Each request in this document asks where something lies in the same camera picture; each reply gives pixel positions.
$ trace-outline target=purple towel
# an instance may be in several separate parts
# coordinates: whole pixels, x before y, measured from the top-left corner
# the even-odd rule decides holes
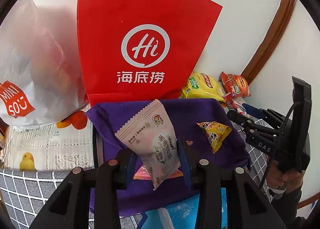
[[[100,103],[86,112],[103,139],[104,161],[115,158],[124,148],[115,133],[138,111],[151,101]],[[177,137],[193,141],[191,147],[199,152],[201,158],[208,159],[219,167],[233,169],[249,163],[249,154],[243,139],[234,129],[219,102],[215,99],[173,99],[161,100],[173,124]],[[205,133],[197,122],[217,121],[232,127],[232,132],[223,141],[221,148],[212,153]],[[135,171],[142,165],[138,158]],[[195,195],[184,183],[183,177],[166,179],[157,190],[147,180],[133,180],[127,190],[118,190],[119,215],[123,217],[145,212],[182,201]],[[93,194],[90,207],[94,207]]]

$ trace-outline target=red chip bag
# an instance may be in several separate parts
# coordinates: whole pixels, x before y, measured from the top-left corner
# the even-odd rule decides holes
[[[232,93],[233,98],[251,96],[249,85],[241,75],[225,74],[224,72],[221,72],[219,81],[223,83],[227,93]]]

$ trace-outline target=screw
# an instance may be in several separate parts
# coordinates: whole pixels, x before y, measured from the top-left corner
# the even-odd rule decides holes
[[[243,173],[244,173],[244,169],[243,169],[242,167],[237,167],[237,168],[236,168],[236,172],[237,172],[238,174],[243,174]]]
[[[199,160],[199,163],[200,163],[200,165],[202,165],[202,166],[206,166],[206,165],[209,164],[209,161],[206,160],[206,159],[201,159],[201,160]]]
[[[118,164],[118,160],[116,160],[116,159],[110,159],[110,160],[108,161],[108,164],[109,164],[110,166],[115,166],[116,164]]]
[[[81,172],[81,168],[80,167],[75,167],[73,170],[72,170],[72,173],[73,174],[79,174]]]

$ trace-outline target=yellow chip bag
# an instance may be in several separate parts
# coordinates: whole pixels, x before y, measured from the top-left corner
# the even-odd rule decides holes
[[[213,98],[225,102],[218,82],[209,75],[193,72],[182,88],[181,98]]]
[[[216,153],[221,147],[223,140],[230,134],[232,128],[219,122],[201,122],[197,123],[207,134],[212,152]]]

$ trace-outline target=white wall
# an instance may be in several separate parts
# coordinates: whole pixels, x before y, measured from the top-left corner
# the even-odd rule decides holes
[[[34,0],[45,24],[69,57],[77,57],[77,0]],[[213,0],[223,6],[196,69],[218,78],[239,74],[252,58],[280,0]]]
[[[291,76],[312,86],[309,127],[311,162],[304,177],[301,200],[320,191],[320,32],[300,1],[296,2],[289,25],[261,72],[250,85],[246,102],[271,108],[286,115],[292,104]]]

